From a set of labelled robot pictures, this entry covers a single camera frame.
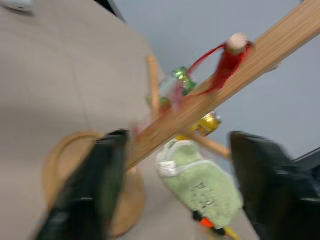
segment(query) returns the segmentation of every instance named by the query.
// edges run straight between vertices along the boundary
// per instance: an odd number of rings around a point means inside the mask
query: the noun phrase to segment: wooden stand
[[[73,133],[62,139],[45,159],[42,177],[48,209],[66,179],[79,166],[97,138],[103,134],[94,131]],[[124,176],[124,185],[111,227],[112,237],[125,234],[136,224],[144,209],[144,182],[137,168]]]

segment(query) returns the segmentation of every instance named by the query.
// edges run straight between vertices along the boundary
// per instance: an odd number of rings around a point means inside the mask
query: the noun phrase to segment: wooden stick
[[[201,144],[202,146],[204,146],[206,149],[212,151],[213,153],[220,155],[224,159],[226,159],[226,160],[231,159],[230,158],[230,150],[228,148],[226,148],[225,146],[222,146],[221,144],[214,142],[207,137],[200,136],[200,135],[195,134],[190,131],[186,131],[183,134],[188,136],[189,138],[191,138],[195,142]]]
[[[127,161],[131,168],[141,162],[158,146],[168,141],[182,129],[189,128],[212,109],[217,108],[241,89],[263,75],[268,69],[309,42],[320,33],[320,1],[306,0],[256,40],[255,53],[246,58],[217,94],[191,97],[181,110],[170,111],[151,124],[140,135],[139,154]],[[209,81],[198,89],[208,89]]]
[[[146,57],[146,62],[148,66],[148,79],[150,87],[151,96],[151,106],[152,106],[152,117],[156,120],[160,116],[160,105],[159,105],[159,83],[158,83],[158,73],[156,58],[153,55]]]

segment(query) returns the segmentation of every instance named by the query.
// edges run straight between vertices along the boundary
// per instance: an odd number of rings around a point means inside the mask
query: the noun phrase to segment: green cloth
[[[160,153],[159,162],[174,161],[179,169],[204,160],[191,141],[173,140],[167,144]],[[185,205],[192,211],[199,211],[217,229],[228,226],[243,206],[231,176],[211,162],[203,161],[162,180]]]

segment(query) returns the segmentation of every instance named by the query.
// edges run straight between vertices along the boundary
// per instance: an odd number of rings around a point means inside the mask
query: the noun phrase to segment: beige floor
[[[152,51],[93,0],[36,0],[32,16],[0,8],[0,35],[0,239],[30,239],[45,211],[44,157],[67,134],[126,128],[145,115]],[[140,168],[145,211],[123,239],[196,239],[153,159]],[[242,212],[232,225],[241,239],[257,239]]]

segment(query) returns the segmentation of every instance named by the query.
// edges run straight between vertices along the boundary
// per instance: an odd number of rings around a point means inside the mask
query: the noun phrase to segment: white wall
[[[149,41],[165,72],[189,66],[232,34],[254,40],[300,0],[114,0],[124,20]],[[196,77],[215,70],[218,55]],[[210,138],[224,145],[230,131],[265,136],[297,158],[320,147],[320,37],[299,49],[274,72],[236,94],[217,111],[223,124]]]

